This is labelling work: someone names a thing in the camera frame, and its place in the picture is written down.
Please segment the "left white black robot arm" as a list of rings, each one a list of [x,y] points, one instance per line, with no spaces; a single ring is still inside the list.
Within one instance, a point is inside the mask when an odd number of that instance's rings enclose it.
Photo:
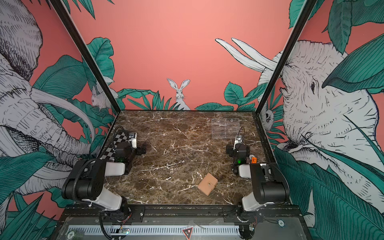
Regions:
[[[134,147],[133,141],[121,142],[117,144],[113,162],[100,158],[78,161],[61,189],[62,197],[105,212],[129,215],[131,209],[127,200],[107,190],[104,180],[105,177],[128,175],[134,158],[146,154],[146,151],[146,143]]]

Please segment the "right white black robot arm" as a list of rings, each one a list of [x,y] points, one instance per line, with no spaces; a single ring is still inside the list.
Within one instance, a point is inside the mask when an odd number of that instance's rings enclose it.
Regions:
[[[276,163],[259,163],[250,154],[250,147],[239,142],[226,145],[226,153],[233,158],[234,175],[250,179],[252,183],[252,192],[242,198],[244,211],[254,212],[265,205],[289,201],[288,182]]]

